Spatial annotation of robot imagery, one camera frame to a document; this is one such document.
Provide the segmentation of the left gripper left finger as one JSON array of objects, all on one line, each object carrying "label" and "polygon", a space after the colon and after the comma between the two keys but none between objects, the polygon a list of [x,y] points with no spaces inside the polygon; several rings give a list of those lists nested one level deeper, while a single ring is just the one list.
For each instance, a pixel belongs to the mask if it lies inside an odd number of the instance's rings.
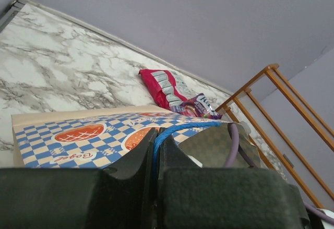
[{"label": "left gripper left finger", "polygon": [[152,228],[157,135],[102,169],[1,169],[1,228]]}]

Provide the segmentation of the blue checkered paper bag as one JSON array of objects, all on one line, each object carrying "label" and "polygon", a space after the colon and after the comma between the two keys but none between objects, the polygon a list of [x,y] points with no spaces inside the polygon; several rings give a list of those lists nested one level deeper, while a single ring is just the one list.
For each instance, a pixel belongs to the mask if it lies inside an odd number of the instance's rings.
[{"label": "blue checkered paper bag", "polygon": [[[149,105],[74,112],[16,114],[11,117],[14,165],[26,168],[104,168],[134,149],[151,129],[204,123]],[[176,145],[198,166],[247,167],[228,132],[191,127],[172,134]]]}]

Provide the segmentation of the pink snack bag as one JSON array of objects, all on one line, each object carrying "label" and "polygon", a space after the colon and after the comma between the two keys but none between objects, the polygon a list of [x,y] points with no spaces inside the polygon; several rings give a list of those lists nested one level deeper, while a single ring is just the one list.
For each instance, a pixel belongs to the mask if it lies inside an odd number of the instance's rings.
[{"label": "pink snack bag", "polygon": [[161,108],[169,110],[196,95],[174,71],[141,69],[139,74],[153,100]]}]

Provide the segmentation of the purple Fox's candy bag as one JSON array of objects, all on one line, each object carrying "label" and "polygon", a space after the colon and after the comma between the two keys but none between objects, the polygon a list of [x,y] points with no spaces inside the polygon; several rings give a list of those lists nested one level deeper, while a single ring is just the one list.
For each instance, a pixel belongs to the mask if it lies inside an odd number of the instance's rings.
[{"label": "purple Fox's candy bag", "polygon": [[221,119],[222,114],[216,112],[208,102],[206,96],[201,93],[182,102],[180,105],[170,107],[170,110],[181,115],[208,119]]}]

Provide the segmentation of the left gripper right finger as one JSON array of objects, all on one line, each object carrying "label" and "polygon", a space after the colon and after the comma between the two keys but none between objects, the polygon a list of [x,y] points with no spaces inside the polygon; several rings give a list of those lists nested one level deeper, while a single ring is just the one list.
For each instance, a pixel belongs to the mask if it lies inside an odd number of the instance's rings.
[{"label": "left gripper right finger", "polygon": [[246,153],[239,127],[228,127],[247,167],[198,166],[174,142],[176,127],[156,139],[158,228],[307,228],[310,219],[297,187],[260,168]]}]

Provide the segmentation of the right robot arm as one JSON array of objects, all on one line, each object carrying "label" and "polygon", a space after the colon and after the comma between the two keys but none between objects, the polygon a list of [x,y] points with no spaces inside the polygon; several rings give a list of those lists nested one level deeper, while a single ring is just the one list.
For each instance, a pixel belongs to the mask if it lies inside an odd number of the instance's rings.
[{"label": "right robot arm", "polygon": [[333,229],[333,212],[327,209],[317,209],[321,216],[319,216],[321,228]]}]

